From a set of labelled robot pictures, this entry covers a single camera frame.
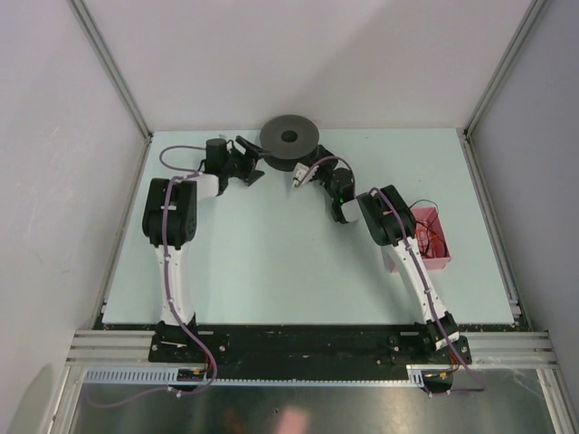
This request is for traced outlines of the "black cable spool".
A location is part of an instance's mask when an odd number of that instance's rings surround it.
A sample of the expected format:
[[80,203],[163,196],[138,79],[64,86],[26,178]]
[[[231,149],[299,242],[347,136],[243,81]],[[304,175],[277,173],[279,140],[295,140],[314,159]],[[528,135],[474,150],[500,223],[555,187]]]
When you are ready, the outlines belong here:
[[282,115],[269,120],[260,131],[265,162],[275,170],[291,172],[295,164],[318,146],[318,127],[299,115]]

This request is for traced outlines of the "pink plastic box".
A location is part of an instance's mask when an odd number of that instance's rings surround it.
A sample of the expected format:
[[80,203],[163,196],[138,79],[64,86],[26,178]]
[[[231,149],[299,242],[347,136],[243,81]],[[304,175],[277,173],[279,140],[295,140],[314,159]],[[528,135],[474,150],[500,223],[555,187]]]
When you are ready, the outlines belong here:
[[428,270],[442,270],[452,259],[451,250],[435,206],[412,207],[416,220],[415,238]]

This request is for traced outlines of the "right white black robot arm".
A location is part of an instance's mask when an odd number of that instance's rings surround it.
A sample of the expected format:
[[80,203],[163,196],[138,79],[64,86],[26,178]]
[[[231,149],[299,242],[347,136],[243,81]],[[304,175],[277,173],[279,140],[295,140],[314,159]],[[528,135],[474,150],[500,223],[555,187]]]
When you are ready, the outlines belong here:
[[295,187],[317,181],[329,199],[335,222],[365,222],[373,242],[394,263],[404,286],[415,296],[425,334],[417,340],[417,351],[428,363],[437,363],[449,352],[455,356],[459,328],[437,293],[423,262],[416,237],[417,221],[411,208],[393,185],[356,193],[356,180],[350,164],[317,146],[308,155],[306,167],[294,174]]

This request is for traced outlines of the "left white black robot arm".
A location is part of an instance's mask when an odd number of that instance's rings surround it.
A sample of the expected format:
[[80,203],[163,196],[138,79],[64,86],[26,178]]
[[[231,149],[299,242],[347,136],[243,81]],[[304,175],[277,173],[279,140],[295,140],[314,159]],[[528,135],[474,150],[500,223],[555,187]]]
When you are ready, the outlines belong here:
[[258,162],[268,154],[241,136],[211,138],[197,148],[204,152],[200,165],[186,168],[165,161],[166,153],[178,148],[169,146],[160,152],[160,163],[176,174],[150,181],[142,219],[142,231],[155,248],[162,276],[162,312],[148,357],[153,363],[197,361],[202,356],[211,359],[208,345],[197,333],[195,303],[185,270],[186,253],[197,230],[198,204],[222,195],[232,178],[254,184],[264,176]]

